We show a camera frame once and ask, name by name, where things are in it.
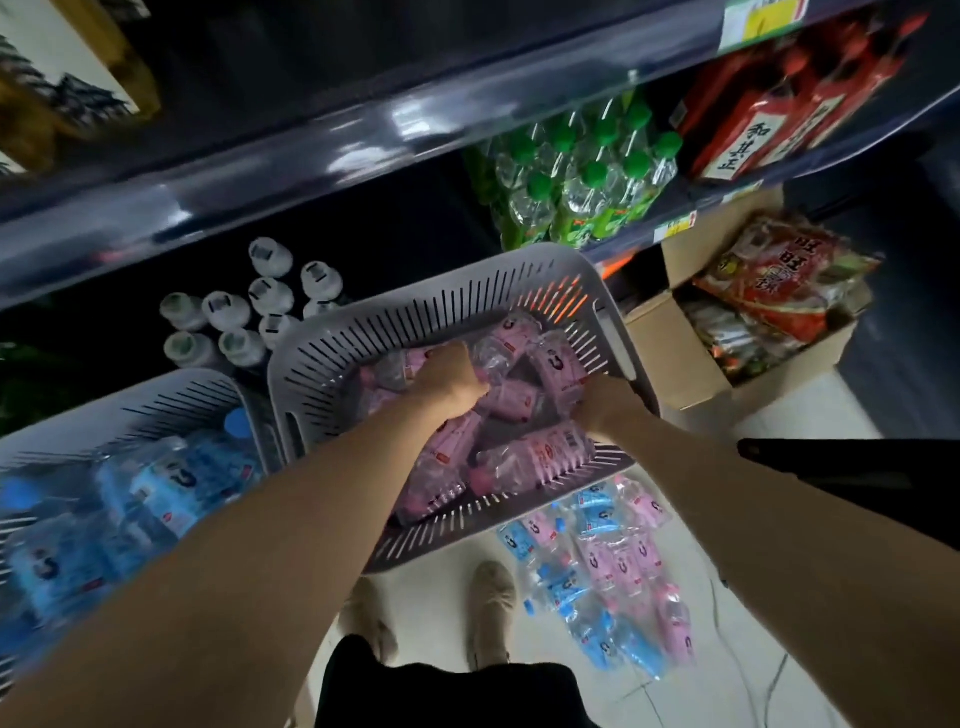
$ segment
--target plastic basket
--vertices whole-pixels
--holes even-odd
[[[349,427],[341,406],[345,375],[396,349],[443,341],[492,325],[511,308],[562,328],[588,372],[633,381],[659,412],[616,305],[590,263],[558,245],[535,245],[469,265],[309,319],[290,332],[268,380],[286,460]],[[366,573],[392,569],[467,536],[518,518],[633,465],[621,449],[598,446],[583,468],[522,496],[467,497],[408,528],[388,526]]]

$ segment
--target red snack bag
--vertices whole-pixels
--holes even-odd
[[[828,310],[878,263],[823,228],[760,217],[693,283],[809,344],[827,331]]]

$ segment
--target beige shoe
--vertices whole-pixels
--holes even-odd
[[[507,665],[507,641],[514,623],[514,578],[498,561],[477,567],[468,596],[467,658],[470,670]]]
[[[340,631],[360,635],[366,640],[377,662],[388,665],[396,660],[396,637],[383,621],[380,594],[370,579],[361,576],[340,610]]]

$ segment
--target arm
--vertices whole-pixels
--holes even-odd
[[[0,705],[0,725],[282,726],[417,456],[487,391],[454,342],[410,392],[193,529]]]
[[[852,725],[956,725],[960,555],[677,429],[622,379],[593,377],[575,419],[657,481],[731,589]]]

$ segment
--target hand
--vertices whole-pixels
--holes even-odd
[[[431,350],[410,387],[411,395],[436,405],[445,421],[466,414],[489,391],[490,385],[473,371],[470,353],[462,341]]]
[[[573,412],[573,421],[594,440],[613,443],[620,423],[641,424],[653,417],[630,382],[617,376],[593,375],[584,398]]]

